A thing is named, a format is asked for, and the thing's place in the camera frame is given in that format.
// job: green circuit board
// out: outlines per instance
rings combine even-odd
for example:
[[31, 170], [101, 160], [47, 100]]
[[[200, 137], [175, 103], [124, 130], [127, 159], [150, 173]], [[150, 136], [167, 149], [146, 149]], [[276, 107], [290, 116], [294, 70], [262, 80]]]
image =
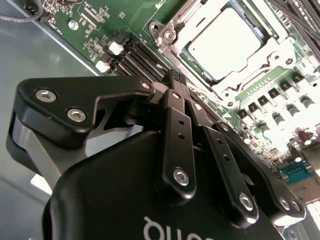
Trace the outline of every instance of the green circuit board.
[[[155, 40], [149, 32], [149, 23], [157, 21], [166, 24], [186, 0], [84, 0], [78, 1], [75, 4], [63, 4], [62, 2], [62, 0], [43, 0], [44, 11], [51, 15], [47, 24], [88, 59], [92, 66], [95, 66], [102, 60], [103, 45], [107, 45], [108, 40], [113, 37], [115, 32], [119, 31], [134, 36], [149, 47], [168, 66], [175, 68], [164, 55], [158, 52]], [[246, 9], [244, 1], [230, 0], [227, 4], [229, 7], [235, 4], [241, 6], [246, 11], [245, 13], [250, 18], [250, 21], [256, 25], [261, 33], [265, 33], [266, 29], [259, 23], [256, 18], [257, 16]], [[257, 15], [262, 19], [264, 18], [260, 13]], [[70, 28], [69, 22], [71, 20], [78, 23], [77, 30]], [[252, 147], [253, 151], [281, 177], [281, 172], [278, 170], [292, 163], [292, 160], [289, 158], [290, 153], [287, 150], [280, 150], [278, 153], [272, 152], [271, 150], [275, 147], [274, 144], [262, 135], [256, 125], [246, 126], [237, 114], [239, 109], [247, 108], [250, 103], [256, 101], [257, 98], [268, 90], [276, 88], [281, 91], [279, 83], [283, 81], [292, 83], [293, 78], [297, 74], [304, 75], [304, 69], [312, 68], [314, 62], [316, 62], [312, 51], [302, 40], [294, 26], [284, 23], [284, 19], [281, 19], [281, 17], [278, 20], [295, 39], [293, 46], [296, 55], [296, 65], [294, 68], [284, 69], [276, 67], [267, 75], [258, 79], [254, 84], [237, 95], [236, 100], [239, 102], [239, 105], [234, 109], [229, 109], [215, 103], [207, 94], [201, 91], [195, 90], [194, 92], [205, 102], [212, 112], [218, 115], [221, 120], [233, 126], [239, 134], [243, 132], [249, 133], [252, 138], [251, 141], [254, 142], [255, 146]], [[268, 22], [265, 24], [272, 32], [273, 29]], [[196, 62], [192, 62], [192, 60], [183, 54], [181, 58], [192, 66], [195, 72], [201, 73], [201, 68]], [[315, 72], [312, 77], [315, 81], [318, 81], [320, 74]], [[275, 166], [273, 161], [276, 159], [287, 161], [284, 162], [284, 165]]]

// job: black metal bracket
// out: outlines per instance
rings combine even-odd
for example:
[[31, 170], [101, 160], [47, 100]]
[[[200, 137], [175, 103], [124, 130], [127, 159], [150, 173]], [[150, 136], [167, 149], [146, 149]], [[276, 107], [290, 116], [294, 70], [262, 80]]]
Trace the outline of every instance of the black metal bracket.
[[264, 213], [276, 226], [303, 220], [306, 211], [297, 197], [264, 165], [239, 135], [222, 121], [212, 126], [223, 134], [241, 172], [254, 183], [254, 196]]
[[[22, 155], [32, 160], [32, 170], [54, 187], [68, 168], [86, 159], [87, 139], [141, 125], [145, 132], [159, 132], [153, 181], [170, 205], [189, 204], [197, 195], [194, 145], [200, 144], [215, 186], [212, 197], [219, 195], [233, 225], [248, 228], [257, 222], [256, 201], [277, 226], [304, 218], [299, 200], [230, 127], [218, 121], [212, 128], [206, 112], [191, 100], [183, 74], [169, 70], [162, 83], [138, 76], [25, 80], [17, 88], [7, 148], [18, 162]], [[81, 111], [70, 116], [70, 109]], [[256, 199], [242, 174], [255, 184]]]

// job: black ram slot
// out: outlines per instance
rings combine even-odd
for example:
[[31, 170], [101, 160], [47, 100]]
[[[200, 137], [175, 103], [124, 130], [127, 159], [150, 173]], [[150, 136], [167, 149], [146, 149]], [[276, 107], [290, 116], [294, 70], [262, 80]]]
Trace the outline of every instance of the black ram slot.
[[119, 67], [129, 73], [130, 76], [140, 76], [139, 72], [137, 72], [134, 68], [132, 69], [132, 67], [129, 66], [126, 62], [120, 62]]
[[131, 55], [127, 54], [125, 56], [125, 60], [127, 60], [128, 63], [131, 63], [131, 65], [134, 66], [134, 68], [137, 71], [139, 71], [139, 73], [140, 73], [139, 76], [145, 77], [152, 82], [158, 81], [152, 74], [150, 74], [150, 72], [148, 70], [146, 70], [144, 68], [143, 65], [141, 65], [139, 62], [137, 62]]
[[309, 20], [312, 23], [312, 27], [314, 27], [318, 32], [320, 30], [320, 18], [314, 7], [311, 5], [309, 0], [298, 0], [300, 7], [309, 15]]
[[143, 51], [145, 54], [147, 54], [155, 64], [161, 65], [166, 71], [170, 69], [154, 52], [150, 50], [150, 48], [148, 48], [142, 42], [138, 42], [136, 46], [140, 49], [140, 51]]
[[162, 80], [162, 77], [159, 75], [158, 72], [156, 72], [153, 68], [151, 68], [146, 62], [144, 62], [138, 55], [136, 55], [134, 52], [129, 52], [128, 55], [130, 55], [132, 58], [131, 60], [135, 63], [137, 63], [141, 68], [145, 70], [148, 75], [153, 76], [154, 78], [157, 79], [157, 82], [160, 82]]
[[130, 76], [128, 72], [123, 70], [120, 66], [118, 66], [115, 70], [114, 73], [117, 74], [118, 76]]
[[[299, 16], [302, 20], [304, 17], [301, 15], [300, 10], [295, 6], [293, 3], [287, 4], [287, 9], [291, 10], [293, 14]], [[308, 45], [309, 49], [311, 50], [312, 54], [315, 58], [320, 61], [320, 48], [319, 43], [314, 41], [312, 37], [298, 24], [292, 22], [291, 25], [296, 29], [297, 33], [301, 36], [304, 42]]]
[[142, 52], [142, 51], [137, 52], [135, 49], [132, 49], [131, 52], [134, 53], [134, 56], [136, 58], [139, 58], [144, 63], [146, 63], [149, 66], [149, 68], [152, 68], [152, 70], [154, 72], [156, 72], [157, 75], [159, 75], [161, 78], [164, 77], [164, 75], [166, 74], [166, 71], [164, 69], [158, 67], [157, 64], [154, 63], [144, 52]]

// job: metal surface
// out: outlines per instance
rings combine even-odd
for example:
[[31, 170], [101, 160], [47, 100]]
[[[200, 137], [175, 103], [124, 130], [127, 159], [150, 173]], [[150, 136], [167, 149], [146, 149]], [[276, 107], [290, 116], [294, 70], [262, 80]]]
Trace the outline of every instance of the metal surface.
[[194, 106], [198, 111], [202, 110], [202, 107], [198, 103], [195, 103]]
[[87, 119], [85, 112], [78, 108], [71, 108], [66, 114], [69, 119], [77, 123], [81, 123]]
[[142, 84], [142, 87], [144, 87], [145, 89], [150, 89], [150, 86], [148, 84], [146, 84], [145, 82], [143, 82]]
[[37, 99], [45, 103], [52, 103], [57, 99], [56, 94], [54, 94], [52, 91], [44, 89], [36, 91], [35, 96]]
[[294, 206], [295, 209], [297, 209], [298, 211], [301, 210], [300, 206], [298, 205], [298, 203], [296, 203], [296, 201], [291, 199], [291, 203], [292, 203], [292, 205]]
[[75, 20], [70, 20], [68, 26], [71, 30], [76, 31], [79, 28], [79, 24]]
[[221, 125], [221, 127], [223, 128], [223, 130], [225, 130], [225, 131], [229, 131], [229, 128], [228, 128], [228, 126], [227, 126], [227, 125], [222, 124], [222, 125]]
[[279, 202], [285, 210], [290, 210], [289, 203], [282, 196], [279, 197]]
[[252, 201], [243, 192], [240, 193], [239, 200], [242, 203], [242, 205], [245, 207], [245, 209], [247, 209], [248, 211], [252, 211], [254, 209], [254, 205]]
[[173, 95], [176, 99], [179, 99], [179, 98], [180, 98], [179, 94], [176, 93], [176, 92], [173, 92], [172, 95]]
[[17, 117], [12, 138], [28, 153], [52, 189], [68, 168], [88, 157], [84, 147], [76, 150], [60, 148], [24, 126]]
[[173, 177], [181, 186], [187, 186], [190, 182], [188, 174], [186, 174], [186, 172], [180, 168], [177, 168], [173, 171]]

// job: black cable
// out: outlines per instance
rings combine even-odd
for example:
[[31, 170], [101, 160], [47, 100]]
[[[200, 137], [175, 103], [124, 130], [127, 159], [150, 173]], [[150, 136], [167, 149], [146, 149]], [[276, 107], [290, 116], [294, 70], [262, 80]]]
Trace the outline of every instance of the black cable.
[[7, 21], [7, 22], [14, 22], [14, 23], [29, 23], [40, 18], [44, 12], [44, 9], [42, 7], [42, 2], [41, 0], [34, 0], [34, 2], [38, 6], [38, 11], [36, 12], [35, 15], [27, 18], [17, 18], [12, 16], [4, 16], [0, 14], [0, 20]]
[[301, 18], [293, 14], [290, 10], [288, 10], [286, 7], [284, 7], [282, 4], [280, 4], [276, 0], [268, 0], [268, 2], [273, 6], [275, 6], [277, 9], [279, 9], [281, 12], [283, 12], [285, 15], [287, 15], [287, 17], [290, 18], [293, 22], [301, 26], [313, 39], [315, 39], [317, 42], [320, 42], [320, 33], [314, 31]]

